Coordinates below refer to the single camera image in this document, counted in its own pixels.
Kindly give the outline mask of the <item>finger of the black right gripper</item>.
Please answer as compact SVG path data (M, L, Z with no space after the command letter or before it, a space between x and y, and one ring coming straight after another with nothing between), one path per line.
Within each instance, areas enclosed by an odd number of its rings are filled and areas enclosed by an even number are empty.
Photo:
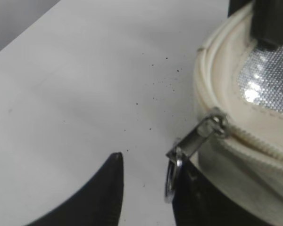
M250 34L268 49L283 46L283 0L231 0L228 16L252 3Z

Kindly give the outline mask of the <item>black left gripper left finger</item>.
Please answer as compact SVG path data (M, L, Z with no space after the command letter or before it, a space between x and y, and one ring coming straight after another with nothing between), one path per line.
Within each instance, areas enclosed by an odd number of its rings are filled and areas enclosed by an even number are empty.
M74 195L30 226L117 226L124 196L124 159L112 153Z

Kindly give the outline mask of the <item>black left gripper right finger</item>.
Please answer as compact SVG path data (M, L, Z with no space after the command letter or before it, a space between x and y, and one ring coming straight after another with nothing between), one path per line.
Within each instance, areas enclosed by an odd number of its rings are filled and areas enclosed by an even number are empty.
M244 164L203 175L192 163L172 164L178 226L283 226L283 196Z

